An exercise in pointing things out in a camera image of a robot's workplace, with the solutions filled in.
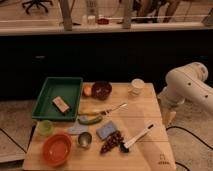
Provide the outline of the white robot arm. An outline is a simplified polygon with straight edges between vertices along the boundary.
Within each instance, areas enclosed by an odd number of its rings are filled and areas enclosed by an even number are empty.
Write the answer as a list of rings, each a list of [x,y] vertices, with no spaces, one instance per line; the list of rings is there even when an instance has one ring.
[[[205,84],[207,67],[200,62],[192,62],[170,70],[165,77],[166,86],[159,93],[163,109],[171,110],[190,100],[213,114],[213,87]]]

